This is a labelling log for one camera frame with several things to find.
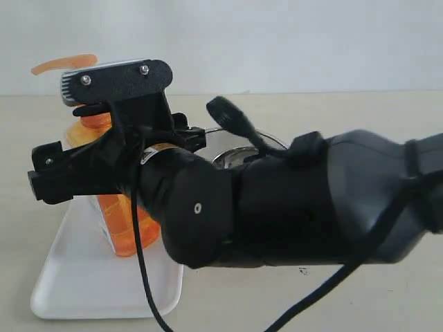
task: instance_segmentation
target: table surface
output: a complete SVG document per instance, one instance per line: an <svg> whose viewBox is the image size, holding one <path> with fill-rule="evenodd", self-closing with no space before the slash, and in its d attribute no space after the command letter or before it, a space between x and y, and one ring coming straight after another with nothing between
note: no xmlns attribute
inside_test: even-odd
<svg viewBox="0 0 443 332"><path fill-rule="evenodd" d="M170 96L190 123L214 127L211 95ZM396 141L443 131L443 92L233 95L252 121L286 142L320 130L356 128ZM29 299L67 204L33 198L26 172L31 149L59 140L73 121L55 96L0 97L0 326L2 331L160 331L153 319L45 321ZM364 266L283 331L441 331L443 238L426 235L401 263ZM262 331L311 292L334 266L185 270L178 306L165 317L176 331Z"/></svg>

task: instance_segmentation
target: robotic hand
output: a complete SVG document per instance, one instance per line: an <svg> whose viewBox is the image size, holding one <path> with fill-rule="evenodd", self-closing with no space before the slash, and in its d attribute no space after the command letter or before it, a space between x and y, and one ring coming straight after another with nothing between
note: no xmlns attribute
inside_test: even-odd
<svg viewBox="0 0 443 332"><path fill-rule="evenodd" d="M191 268L342 264L267 331L330 292L361 264L395 263L426 232L443 230L443 134L399 145L367 131L324 139L318 132L269 147L246 116L217 97L206 106L225 130L248 138L257 154L230 169L194 152L205 131L171 114L164 89L170 67L159 60L93 66L62 76L65 104L78 116L111 113L113 127L95 142L32 152L28 173L38 200L75 195L132 198L143 283L155 318L139 239L136 205L161 224L168 254Z"/></svg>

